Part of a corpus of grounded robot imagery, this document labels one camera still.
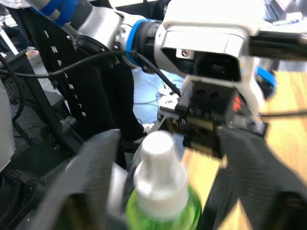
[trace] wooden surface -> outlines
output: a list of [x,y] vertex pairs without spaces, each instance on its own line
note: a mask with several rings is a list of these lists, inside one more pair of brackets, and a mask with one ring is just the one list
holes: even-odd
[[[263,112],[282,112],[307,108],[307,72],[277,72],[275,96],[265,104]],[[307,117],[270,119],[267,136],[269,146],[279,159],[297,172],[307,184]],[[207,200],[220,161],[187,150],[183,162],[189,171],[189,182],[198,192],[203,206]],[[219,229],[251,229],[240,202]]]

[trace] orange label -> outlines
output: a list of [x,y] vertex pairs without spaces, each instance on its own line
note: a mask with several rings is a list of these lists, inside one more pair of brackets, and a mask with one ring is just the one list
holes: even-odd
[[241,110],[241,99],[239,98],[239,96],[237,96],[234,100],[234,104],[233,104],[233,109],[234,111],[237,113],[239,110]]

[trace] green bottle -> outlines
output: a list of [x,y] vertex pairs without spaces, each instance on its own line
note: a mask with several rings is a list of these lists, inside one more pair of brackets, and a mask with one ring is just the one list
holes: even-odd
[[165,131],[149,134],[142,143],[141,156],[125,213],[129,229],[197,229],[201,203],[187,183],[172,136]]

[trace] green liquid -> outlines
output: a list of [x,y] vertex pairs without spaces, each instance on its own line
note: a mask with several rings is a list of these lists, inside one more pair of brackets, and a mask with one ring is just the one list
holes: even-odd
[[156,220],[140,209],[138,195],[134,190],[127,203],[126,218],[131,230],[195,230],[201,216],[201,209],[196,192],[189,186],[188,202],[182,213],[173,220]]

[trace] white bottle cap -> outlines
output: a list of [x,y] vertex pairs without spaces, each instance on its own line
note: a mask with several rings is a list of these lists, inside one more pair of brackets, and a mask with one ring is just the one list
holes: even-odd
[[142,142],[141,155],[134,174],[140,208],[155,219],[176,218],[187,204],[188,184],[172,136],[166,131],[149,134]]

